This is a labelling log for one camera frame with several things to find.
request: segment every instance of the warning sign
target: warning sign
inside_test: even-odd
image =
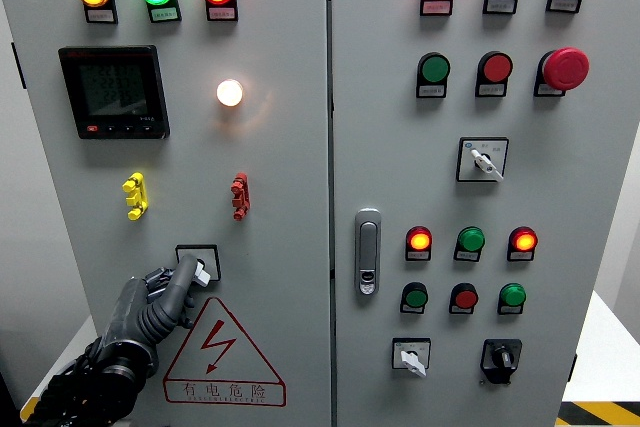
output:
[[[240,322],[207,299],[164,376],[167,402],[284,407],[287,388]]]

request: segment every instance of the gray metal panel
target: gray metal panel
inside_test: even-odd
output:
[[[640,111],[631,26],[639,0],[584,0],[578,15],[519,0],[513,17],[483,16],[482,0],[454,0],[450,18],[420,18],[419,0],[332,0],[337,416],[339,426],[553,425],[604,249]],[[585,83],[562,99],[532,96],[539,59],[566,45],[591,60]],[[502,50],[514,61],[504,99],[476,99],[477,63]],[[420,57],[451,62],[447,98],[415,99]],[[499,185],[455,182],[458,140],[506,136]],[[353,289],[353,219],[382,214],[380,284]],[[406,232],[434,236],[433,259],[405,263]],[[452,260],[458,232],[487,236],[477,264]],[[530,264],[506,262],[509,233],[534,228]],[[424,315],[400,314],[402,288],[425,283]],[[472,316],[448,313],[459,282],[480,297]],[[521,316],[500,317],[500,288],[520,282]],[[394,337],[429,337],[427,378],[392,371]],[[487,338],[519,338],[509,387],[479,385]]]
[[[207,22],[204,0],[179,1],[180,23],[152,25],[143,0],[116,0],[120,24],[104,26],[84,22],[79,0],[5,0],[96,327],[131,275],[175,265],[177,244],[216,243],[222,281],[195,289],[197,306],[212,295],[225,302],[286,383],[287,406],[168,404],[162,375],[180,331],[161,344],[161,370],[134,417],[144,426],[328,425],[325,0],[238,0],[237,25]],[[57,50],[136,44],[158,48],[170,138],[78,139]],[[245,89],[235,110],[215,100],[226,78]],[[130,222],[121,185],[137,170],[150,207]],[[242,223],[229,191],[238,171],[252,201]]]

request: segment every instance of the red push button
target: red push button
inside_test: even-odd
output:
[[[456,305],[461,309],[470,309],[478,303],[478,294],[470,290],[460,292],[456,295]]]
[[[544,62],[544,81],[557,90],[578,87],[589,73],[587,55],[575,47],[564,47],[553,52]]]
[[[473,314],[473,308],[478,303],[478,293],[473,284],[462,283],[451,290],[449,300],[450,314]]]
[[[484,64],[482,73],[491,82],[504,82],[513,70],[511,59],[501,53],[489,57]]]

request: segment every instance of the red emergency stop button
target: red emergency stop button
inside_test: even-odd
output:
[[[542,65],[544,81],[557,90],[578,87],[589,73],[589,58],[580,49],[564,47],[552,52]]]
[[[449,313],[473,314],[473,308],[478,303],[478,293],[473,284],[462,283],[456,285],[451,291],[449,301]]]

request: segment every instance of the switch handle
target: switch handle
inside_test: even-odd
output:
[[[478,152],[477,149],[471,149],[471,155],[476,162],[476,165],[485,173],[491,176],[496,182],[502,182],[504,177],[498,171],[496,166],[489,160],[489,157]]]
[[[420,362],[418,356],[412,352],[400,352],[400,358],[404,366],[412,373],[423,379],[427,376],[427,371],[424,368],[424,364]]]

